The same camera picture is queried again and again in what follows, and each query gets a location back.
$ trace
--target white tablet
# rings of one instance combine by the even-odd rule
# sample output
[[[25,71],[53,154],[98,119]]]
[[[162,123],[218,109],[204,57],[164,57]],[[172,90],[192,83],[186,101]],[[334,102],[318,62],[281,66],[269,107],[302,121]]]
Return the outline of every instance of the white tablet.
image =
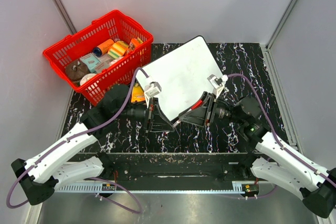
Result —
[[[202,36],[188,41],[143,69],[160,84],[162,92],[156,97],[169,120],[197,102],[203,91],[213,92],[207,80],[211,74],[217,77],[223,75]],[[138,72],[137,80],[143,89],[145,79]]]

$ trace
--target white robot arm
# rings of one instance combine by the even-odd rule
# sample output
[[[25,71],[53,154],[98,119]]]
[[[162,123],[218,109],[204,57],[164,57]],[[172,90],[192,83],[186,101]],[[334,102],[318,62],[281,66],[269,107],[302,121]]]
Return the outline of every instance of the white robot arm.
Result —
[[[256,157],[247,167],[252,174],[290,191],[299,197],[312,212],[326,218],[336,204],[336,169],[328,171],[325,167],[291,148],[285,141],[279,140],[272,126],[269,128],[258,119],[261,112],[265,112],[261,108],[258,97],[258,101],[244,98],[232,108],[219,103],[217,98],[225,90],[225,82],[228,77],[234,76],[242,77],[239,74],[221,78],[210,76],[208,80],[214,87],[213,93],[204,92],[196,103],[197,106],[192,106],[182,112],[178,120],[197,126],[209,126],[214,119],[230,120],[241,124],[238,130],[241,139],[246,140],[252,150],[256,149],[266,154],[279,164],[279,166],[274,165],[262,157]],[[127,103],[128,94],[127,86],[113,86],[104,99],[82,116],[81,122],[77,123],[59,141],[27,161],[17,159],[12,163],[12,168],[31,205],[45,201],[55,190],[65,185],[90,177],[108,178],[111,176],[113,162],[103,154],[72,165],[65,166],[64,163],[109,132],[109,127],[106,125],[92,134],[80,134],[89,129],[95,129],[98,125],[106,124],[112,115],[117,114],[118,118],[125,116],[143,120],[147,131],[174,131],[172,123],[160,110],[156,98],[147,98],[144,104],[120,106],[124,100]]]

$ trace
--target black tabletop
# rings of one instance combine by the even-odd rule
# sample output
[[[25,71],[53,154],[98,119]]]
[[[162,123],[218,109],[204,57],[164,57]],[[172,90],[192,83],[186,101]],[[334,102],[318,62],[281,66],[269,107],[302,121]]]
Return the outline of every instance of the black tabletop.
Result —
[[[174,50],[182,44],[153,44],[152,61]],[[259,44],[253,43],[213,43],[208,44],[219,68],[224,74],[242,73],[251,81],[264,104],[277,134],[287,140],[276,97],[272,89],[263,54]],[[250,87],[241,79],[226,82],[229,93],[220,99],[234,104],[242,97],[253,96]],[[84,96],[74,93],[63,128],[67,133],[81,115],[92,105]],[[227,122],[214,122],[210,127],[200,128],[181,123],[176,131],[169,134],[145,133],[142,124],[131,120],[116,120],[106,137],[86,147],[82,153],[227,153],[245,152],[239,145],[237,125]]]

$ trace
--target white wall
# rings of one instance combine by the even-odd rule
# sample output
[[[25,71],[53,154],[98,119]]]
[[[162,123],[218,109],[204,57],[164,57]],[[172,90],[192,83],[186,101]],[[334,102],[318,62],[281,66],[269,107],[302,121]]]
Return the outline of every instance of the white wall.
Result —
[[[28,205],[6,207],[16,178],[11,162],[35,156],[56,139],[70,88],[53,73],[42,51],[69,31],[52,0],[1,0],[0,28],[0,222],[17,224]],[[12,204],[23,200],[18,187]]]
[[[336,167],[335,13],[335,0],[299,0],[271,48],[303,152],[329,169]]]
[[[290,0],[62,0],[80,30],[119,9],[154,35],[155,42],[260,42],[275,30]]]

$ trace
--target purple cable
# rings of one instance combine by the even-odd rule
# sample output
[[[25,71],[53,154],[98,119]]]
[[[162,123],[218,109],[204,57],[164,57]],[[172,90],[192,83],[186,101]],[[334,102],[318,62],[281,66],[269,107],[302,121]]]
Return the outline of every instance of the purple cable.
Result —
[[[136,70],[134,71],[134,74],[133,74],[133,78],[132,78],[132,81],[131,81],[131,84],[130,86],[134,86],[134,83],[135,83],[135,77],[138,73],[138,71],[142,71],[143,74],[146,76],[146,78],[148,78],[148,74],[142,69],[142,68],[136,68]],[[106,125],[110,124],[113,120],[115,120],[119,115],[120,113],[123,111],[123,109],[126,107],[130,97],[131,97],[131,94],[132,94],[132,89],[130,88],[129,91],[128,91],[128,94],[126,96],[126,99],[124,101],[124,103],[122,104],[122,106],[120,107],[120,109],[118,110],[118,112],[111,118],[109,119],[108,121],[104,122],[103,124],[97,126],[97,127],[94,127],[92,129],[89,129],[87,131],[83,131],[83,132],[80,132],[80,133],[77,133],[73,136],[70,136],[67,138],[67,140],[71,140],[71,139],[74,139],[75,137],[77,136],[81,136],[81,135],[84,135],[84,134],[87,134],[87,133],[90,133],[90,132],[93,132],[93,131],[96,131],[96,130],[99,130],[103,127],[105,127]],[[45,154],[43,154],[36,162],[35,162],[35,165],[39,164],[46,156],[48,156],[50,153],[52,153],[54,150],[56,150],[58,147],[60,147],[61,145],[63,145],[64,143],[66,143],[66,141],[62,141],[62,142],[59,142],[57,145],[55,145],[53,148],[51,148],[50,150],[48,150]],[[11,196],[12,196],[12,193],[16,187],[16,185],[20,182],[20,180],[26,176],[32,169],[34,168],[34,165],[30,166],[28,169],[26,169],[15,181],[14,183],[12,184],[11,188],[9,189],[9,192],[7,194],[7,198],[6,198],[6,205],[8,208],[10,209],[15,209],[15,208],[18,208],[18,207],[21,207],[23,206],[24,204],[28,203],[28,200],[18,204],[18,205],[11,205]],[[121,204],[117,203],[117,202],[113,202],[115,204],[117,204],[118,206],[120,207],[123,207]]]
[[[134,71],[134,75],[133,75],[133,78],[132,78],[130,87],[133,87],[133,86],[134,86],[134,83],[135,83],[135,77],[136,77],[136,75],[137,75],[137,73],[138,73],[139,70],[143,72],[143,74],[146,76],[146,78],[149,77],[148,74],[145,72],[145,70],[143,70],[142,68],[137,68],[137,69]],[[77,136],[82,136],[82,135],[84,135],[84,134],[91,133],[91,132],[93,132],[93,131],[97,131],[97,130],[99,130],[99,129],[105,127],[106,125],[110,124],[110,123],[111,123],[112,121],[114,121],[114,120],[121,114],[121,112],[124,110],[124,108],[126,107],[127,103],[128,103],[129,100],[130,100],[131,94],[132,94],[132,88],[130,88],[130,89],[128,90],[128,93],[127,93],[127,96],[126,96],[126,99],[125,99],[124,103],[122,104],[122,106],[120,107],[120,109],[118,110],[118,112],[117,112],[113,117],[111,117],[111,119],[109,119],[109,120],[107,120],[106,122],[104,122],[104,123],[98,125],[97,127],[94,127],[94,128],[89,129],[89,130],[86,130],[86,131],[77,133],[77,134],[75,134],[75,135],[72,135],[72,136],[68,137],[67,139],[68,139],[68,140],[71,140],[71,139],[74,139],[74,138],[77,137]]]
[[[279,139],[278,139],[278,136],[277,136],[277,134],[276,134],[276,132],[275,132],[275,129],[274,129],[274,127],[273,127],[273,125],[272,125],[272,123],[271,123],[271,120],[269,119],[269,117],[268,117],[268,115],[267,115],[267,113],[266,113],[266,111],[265,111],[265,109],[264,109],[264,106],[263,106],[263,104],[262,104],[262,102],[261,102],[261,100],[260,100],[260,98],[259,98],[259,96],[258,96],[258,94],[257,94],[257,91],[254,89],[254,87],[253,87],[252,83],[249,81],[249,79],[248,79],[245,75],[240,74],[240,73],[232,73],[232,74],[228,74],[227,77],[228,77],[228,78],[231,78],[231,77],[241,77],[241,78],[243,78],[243,79],[249,84],[249,86],[252,88],[252,92],[253,92],[253,94],[255,95],[255,97],[256,97],[256,99],[257,99],[259,105],[260,105],[260,108],[261,108],[261,110],[262,110],[262,112],[263,112],[263,114],[264,114],[264,116],[265,116],[265,118],[266,118],[266,120],[267,120],[267,122],[268,122],[270,128],[271,128],[271,131],[272,131],[272,134],[273,134],[273,137],[274,137],[275,141],[278,143],[278,145],[280,145],[281,148],[283,148],[283,144],[282,144],[282,143],[279,141]],[[314,173],[317,174],[317,171],[318,171],[317,169],[315,169],[315,168],[312,167],[310,164],[308,164],[307,162],[305,162],[304,160],[302,160],[300,157],[296,156],[293,152],[291,152],[291,151],[288,150],[287,148],[283,148],[283,149],[284,149],[289,155],[291,155],[292,157],[294,157],[297,161],[299,161],[299,162],[302,163],[304,166],[306,166],[307,168],[309,168],[310,170],[312,170]],[[318,175],[320,175],[322,178],[324,178],[326,181],[328,181],[333,187],[336,188],[336,183],[334,183],[334,182],[333,182],[330,178],[328,178],[326,175],[324,175],[324,174],[322,174],[322,173],[318,173]]]
[[[274,194],[278,189],[279,189],[279,187],[278,187],[277,185],[275,185],[274,188],[273,188],[270,192],[268,192],[268,193],[266,193],[266,194],[264,194],[264,195],[258,196],[258,199],[263,199],[263,198],[269,197],[269,196],[271,196],[272,194]]]
[[[112,185],[114,185],[114,186],[118,186],[119,188],[121,188],[122,190],[124,190],[126,193],[128,193],[128,195],[129,196],[131,196],[132,197],[132,199],[134,199],[134,201],[135,201],[135,203],[138,205],[138,207],[139,207],[139,211],[136,211],[136,210],[133,210],[133,209],[131,209],[131,208],[128,208],[128,207],[126,207],[126,206],[124,206],[124,205],[122,205],[122,204],[120,204],[120,203],[118,203],[118,202],[116,202],[116,201],[114,201],[114,200],[112,200],[112,199],[109,199],[109,198],[104,198],[104,197],[101,197],[101,199],[104,199],[104,200],[107,200],[107,201],[109,201],[109,202],[111,202],[111,203],[113,203],[113,204],[116,204],[117,206],[119,206],[119,207],[121,207],[121,208],[123,208],[123,209],[125,209],[125,210],[127,210],[127,211],[129,211],[129,212],[131,212],[131,213],[133,213],[133,214],[142,214],[142,212],[143,212],[143,210],[142,210],[142,207],[141,207],[141,204],[140,204],[140,202],[138,201],[138,199],[130,192],[130,191],[128,191],[126,188],[124,188],[123,186],[121,186],[121,185],[119,185],[119,184],[117,184],[117,183],[114,183],[114,182],[112,182],[112,181],[108,181],[108,180],[105,180],[105,179],[102,179],[102,178],[90,178],[90,179],[93,179],[93,180],[99,180],[99,181],[102,181],[102,182],[105,182],[105,183],[108,183],[108,184],[112,184]]]

